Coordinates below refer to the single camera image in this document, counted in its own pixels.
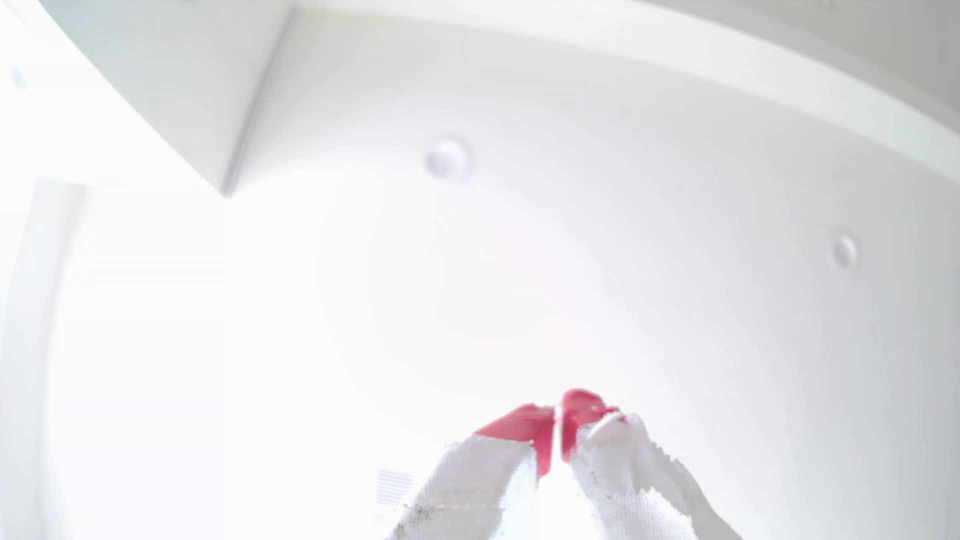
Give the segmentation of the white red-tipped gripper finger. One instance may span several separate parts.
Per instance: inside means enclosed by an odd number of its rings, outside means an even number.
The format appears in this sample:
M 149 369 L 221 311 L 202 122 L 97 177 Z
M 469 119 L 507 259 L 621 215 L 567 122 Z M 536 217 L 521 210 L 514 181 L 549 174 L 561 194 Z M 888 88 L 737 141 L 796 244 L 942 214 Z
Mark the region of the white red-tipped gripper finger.
M 560 400 L 561 456 L 603 539 L 740 539 L 642 418 L 585 389 Z
M 551 468 L 556 409 L 524 403 L 445 451 L 388 539 L 498 539 Z

